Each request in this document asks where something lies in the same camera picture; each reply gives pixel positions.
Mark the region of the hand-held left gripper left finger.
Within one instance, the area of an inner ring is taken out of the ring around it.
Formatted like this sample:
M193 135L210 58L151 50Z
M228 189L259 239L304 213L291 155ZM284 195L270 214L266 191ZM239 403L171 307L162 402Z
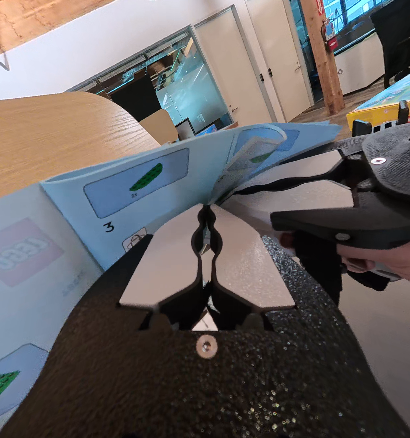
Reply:
M203 296L202 259L208 208L197 204L153 235L119 300L153 311L190 311Z

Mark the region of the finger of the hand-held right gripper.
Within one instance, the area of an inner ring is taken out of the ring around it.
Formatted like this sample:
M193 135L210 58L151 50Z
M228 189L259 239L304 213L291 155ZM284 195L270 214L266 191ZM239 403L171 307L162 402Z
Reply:
M340 152L330 151L272 167L242 183L234 195L349 196L350 188L335 181L344 164Z
M320 180L287 190L233 194L220 207L248 223L261 235L275 236L284 229L273 231L270 220L273 212L352 208L354 200L349 188Z

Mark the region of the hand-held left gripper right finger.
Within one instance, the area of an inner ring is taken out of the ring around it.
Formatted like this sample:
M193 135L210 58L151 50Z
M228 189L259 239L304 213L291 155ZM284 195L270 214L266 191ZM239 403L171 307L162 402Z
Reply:
M251 225L211 205L208 228L215 254L212 282L217 291L254 311L295 307L260 234Z

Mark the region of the lego instruction booklet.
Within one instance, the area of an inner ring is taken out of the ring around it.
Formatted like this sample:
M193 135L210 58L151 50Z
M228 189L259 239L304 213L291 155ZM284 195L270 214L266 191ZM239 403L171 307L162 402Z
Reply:
M209 200L248 142L275 150L251 175L325 145L329 122L266 123L192 139L36 182L0 198L0 430L37 380L92 284L147 234Z

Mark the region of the yellow lego box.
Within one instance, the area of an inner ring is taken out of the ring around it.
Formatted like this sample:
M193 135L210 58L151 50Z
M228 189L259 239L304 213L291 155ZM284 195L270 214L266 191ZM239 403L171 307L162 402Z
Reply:
M346 118L349 129L352 130L354 120L371 123L372 132L395 126L399 102L402 100L407 102L410 123L410 74L348 113Z

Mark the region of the person's right hand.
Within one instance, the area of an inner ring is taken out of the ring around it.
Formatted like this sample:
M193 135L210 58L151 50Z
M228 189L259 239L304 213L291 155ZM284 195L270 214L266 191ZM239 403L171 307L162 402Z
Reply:
M410 282L410 242L389 250L354 248L337 244L337 253L350 271L363 273L383 265Z

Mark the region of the white recycling bin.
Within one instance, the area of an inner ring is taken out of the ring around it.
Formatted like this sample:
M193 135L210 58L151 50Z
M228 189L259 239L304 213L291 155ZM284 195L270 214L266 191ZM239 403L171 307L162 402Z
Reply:
M384 75L383 47L376 33L335 55L343 95L364 89Z

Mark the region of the white door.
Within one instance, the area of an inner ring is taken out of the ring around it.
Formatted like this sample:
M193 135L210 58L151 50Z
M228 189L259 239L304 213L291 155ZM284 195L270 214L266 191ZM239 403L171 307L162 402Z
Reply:
M247 8L285 121L313 106L314 98L288 0L248 0Z
M195 25L195 34L231 119L240 126L274 122L235 12L231 6L214 14Z

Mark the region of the black chair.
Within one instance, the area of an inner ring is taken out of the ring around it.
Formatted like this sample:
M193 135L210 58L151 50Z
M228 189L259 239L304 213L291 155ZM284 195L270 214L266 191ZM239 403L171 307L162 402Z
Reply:
M384 88L410 74L410 0L394 0L370 15L383 48Z

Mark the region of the computer monitor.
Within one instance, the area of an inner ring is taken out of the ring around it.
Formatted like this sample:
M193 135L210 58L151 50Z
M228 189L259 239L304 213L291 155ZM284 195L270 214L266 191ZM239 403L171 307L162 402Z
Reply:
M187 139L194 138L196 136L196 132L189 120L189 118L186 118L182 120L180 123L175 125L177 134L178 134L178 140L184 141Z

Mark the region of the glass partition window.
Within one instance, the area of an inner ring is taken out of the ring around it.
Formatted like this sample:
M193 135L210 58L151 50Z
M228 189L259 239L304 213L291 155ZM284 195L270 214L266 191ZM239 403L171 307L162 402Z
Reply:
M105 97L138 122L163 109L174 125L188 120L194 132L228 126L228 107L197 46L192 27L169 35L71 87Z

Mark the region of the large paned window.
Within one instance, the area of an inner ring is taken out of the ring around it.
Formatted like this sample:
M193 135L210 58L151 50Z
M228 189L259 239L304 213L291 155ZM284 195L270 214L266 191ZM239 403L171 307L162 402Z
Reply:
M324 10L338 39L354 40L373 30L370 15L390 0L326 0Z

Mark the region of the large rounded wooden divider panel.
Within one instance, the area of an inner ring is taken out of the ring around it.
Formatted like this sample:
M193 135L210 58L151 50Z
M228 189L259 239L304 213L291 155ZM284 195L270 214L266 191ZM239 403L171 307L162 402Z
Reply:
M0 198L160 145L123 108L87 92L0 100Z

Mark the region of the wooden post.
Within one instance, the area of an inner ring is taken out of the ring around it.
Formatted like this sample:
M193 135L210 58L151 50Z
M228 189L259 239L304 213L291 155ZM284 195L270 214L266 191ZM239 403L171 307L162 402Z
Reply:
M335 57L329 51L321 32L326 14L319 16L315 0L301 0L317 73L322 87L324 105L328 115L333 116L345 108L343 93L336 68Z

